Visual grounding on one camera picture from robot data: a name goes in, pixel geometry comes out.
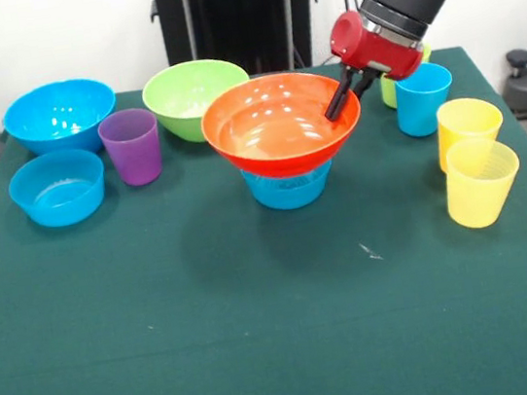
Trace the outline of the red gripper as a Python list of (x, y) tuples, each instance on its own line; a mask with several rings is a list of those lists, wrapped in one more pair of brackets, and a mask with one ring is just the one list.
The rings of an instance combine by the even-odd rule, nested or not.
[[(330, 38), (330, 50), (344, 67), (338, 86), (325, 112), (325, 118), (335, 122), (344, 110), (348, 95), (362, 98), (375, 80), (386, 75), (393, 80), (410, 76), (423, 60), (423, 46), (376, 25), (369, 29), (355, 11), (345, 12), (335, 21)], [(356, 70), (362, 78), (350, 89)]]

